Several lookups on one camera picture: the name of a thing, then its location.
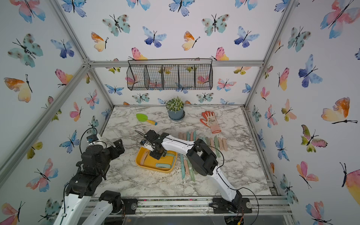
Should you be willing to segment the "small teal folding knife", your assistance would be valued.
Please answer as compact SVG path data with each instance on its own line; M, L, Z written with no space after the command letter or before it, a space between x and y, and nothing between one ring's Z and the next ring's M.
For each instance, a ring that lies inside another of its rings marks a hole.
M170 169L171 167L170 164L156 164L156 168Z

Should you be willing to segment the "brownish pink folding knife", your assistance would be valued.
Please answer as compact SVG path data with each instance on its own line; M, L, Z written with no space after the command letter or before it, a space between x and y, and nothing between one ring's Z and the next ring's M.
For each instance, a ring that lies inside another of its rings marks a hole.
M185 174L189 175L189 167L188 167L188 161L184 160L184 167L185 167Z

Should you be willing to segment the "green ceramic knife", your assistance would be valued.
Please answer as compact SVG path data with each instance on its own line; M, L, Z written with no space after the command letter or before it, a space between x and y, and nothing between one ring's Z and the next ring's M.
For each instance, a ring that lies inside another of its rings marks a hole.
M216 149L216 155L218 158L220 158L221 154L220 154L220 150L219 150L219 141L218 141L217 136L214 137L214 145L215 145L215 149Z
M195 174L194 174L194 170L193 170L192 164L191 164L191 162L190 162L189 160L188 160L187 164L188 164L189 174L190 174L191 180L192 180L193 182L195 182L196 179L195 179Z

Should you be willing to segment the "dark grey folding knife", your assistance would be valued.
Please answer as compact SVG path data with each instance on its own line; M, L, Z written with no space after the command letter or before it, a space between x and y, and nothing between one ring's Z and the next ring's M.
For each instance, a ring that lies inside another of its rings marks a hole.
M209 137L206 137L205 140L206 140L206 144L207 144L209 147L211 147L211 142L210 142Z

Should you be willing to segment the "pink folding knife top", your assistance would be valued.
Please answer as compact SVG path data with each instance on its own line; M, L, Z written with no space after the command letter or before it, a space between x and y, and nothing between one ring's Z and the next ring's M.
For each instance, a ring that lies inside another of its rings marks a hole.
M215 151L216 148L215 148L215 144L214 144L213 138L210 138L210 143L211 143L211 149L212 149L213 151Z

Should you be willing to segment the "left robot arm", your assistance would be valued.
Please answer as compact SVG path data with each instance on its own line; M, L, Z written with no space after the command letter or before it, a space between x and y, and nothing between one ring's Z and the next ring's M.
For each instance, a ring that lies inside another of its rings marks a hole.
M106 180L110 162L125 152L121 139L111 146L103 146L99 141L87 146L76 165L77 173L65 188L63 203L54 222L55 225L77 225L83 211L94 196L99 184ZM103 192L93 211L83 222L84 225L101 225L111 215L124 215L125 204L121 194L114 191Z

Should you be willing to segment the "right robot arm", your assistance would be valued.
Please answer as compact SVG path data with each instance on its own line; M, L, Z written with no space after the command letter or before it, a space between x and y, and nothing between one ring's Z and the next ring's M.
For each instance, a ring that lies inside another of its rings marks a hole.
M168 133L161 135L149 130L142 138L141 145L150 151L150 156L159 160L167 151L174 151L187 157L193 169L201 176L208 177L218 189L221 197L213 198L209 206L215 214L252 213L248 198L235 189L220 170L216 154L201 139L185 141Z

